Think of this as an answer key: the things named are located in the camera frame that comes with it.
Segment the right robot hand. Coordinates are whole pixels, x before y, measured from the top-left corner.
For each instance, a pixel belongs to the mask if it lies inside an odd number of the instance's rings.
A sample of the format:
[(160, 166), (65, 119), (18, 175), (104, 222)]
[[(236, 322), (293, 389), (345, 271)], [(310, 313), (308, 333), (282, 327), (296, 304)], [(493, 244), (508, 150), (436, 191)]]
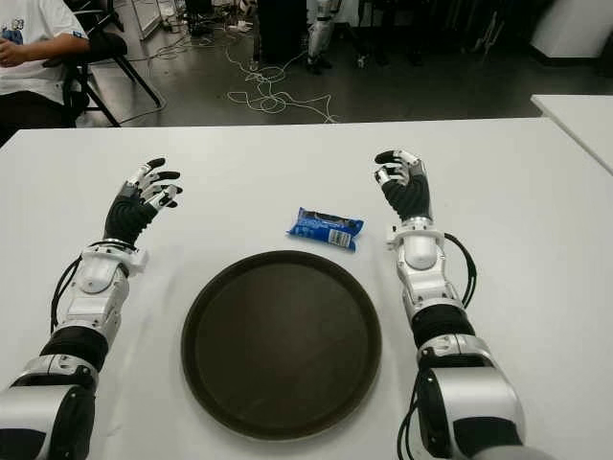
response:
[(390, 149), (375, 157), (374, 177), (401, 221), (432, 219), (429, 182), (423, 162), (414, 153)]

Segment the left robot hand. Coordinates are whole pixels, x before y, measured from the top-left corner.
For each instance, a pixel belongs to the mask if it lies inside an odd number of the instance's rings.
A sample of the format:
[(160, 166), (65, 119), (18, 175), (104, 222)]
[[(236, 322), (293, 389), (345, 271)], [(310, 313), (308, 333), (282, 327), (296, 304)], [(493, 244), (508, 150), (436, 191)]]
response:
[(183, 189), (176, 185), (180, 173), (162, 171), (165, 158), (139, 166), (121, 186), (107, 212), (103, 238), (134, 246), (141, 233), (164, 209), (178, 206), (176, 197)]

